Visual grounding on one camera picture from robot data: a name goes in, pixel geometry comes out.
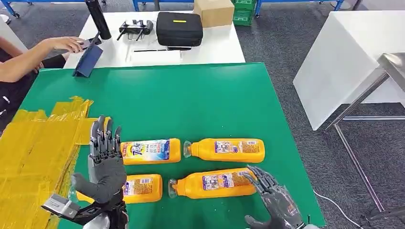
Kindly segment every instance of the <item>bottle cap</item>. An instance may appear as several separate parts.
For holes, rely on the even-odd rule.
[[[191,142],[185,141],[183,144],[183,154],[184,157],[190,157],[191,156]]]
[[[170,179],[168,182],[168,193],[170,198],[175,198],[177,194],[177,180]]]

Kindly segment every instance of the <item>person's hand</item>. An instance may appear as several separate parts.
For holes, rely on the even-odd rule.
[[[39,63],[39,65],[34,68],[34,72],[38,73],[41,68],[43,68],[43,63],[42,62]]]
[[[84,40],[78,37],[54,37],[45,39],[43,42],[52,49],[63,49],[77,53],[83,51],[80,42],[84,42]]]

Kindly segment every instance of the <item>blue tablet case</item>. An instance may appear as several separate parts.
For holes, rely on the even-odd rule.
[[[73,76],[90,77],[91,71],[103,53],[103,50],[95,44],[99,35],[100,32],[97,33],[85,53],[83,53],[73,72]]]

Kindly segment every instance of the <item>cardboard box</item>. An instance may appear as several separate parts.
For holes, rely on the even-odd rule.
[[[204,28],[232,24],[234,8],[230,0],[194,0],[194,13]]]

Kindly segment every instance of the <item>green tabletop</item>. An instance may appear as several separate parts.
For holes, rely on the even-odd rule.
[[[263,63],[176,65],[94,69],[90,78],[72,77],[73,70],[41,72],[22,109],[44,109],[78,95],[94,100],[89,117],[111,116],[122,126],[122,141],[179,138],[260,138],[266,158],[258,164],[287,186],[303,218],[324,226],[294,139]],[[76,172],[87,176],[88,146],[82,146]],[[244,215],[268,220],[258,194],[245,197],[170,199],[167,182],[194,172],[245,167],[245,163],[182,158],[165,165],[126,166],[128,175],[157,173],[163,197],[155,203],[129,204],[133,229],[244,229]],[[61,220],[59,228],[80,228]]]

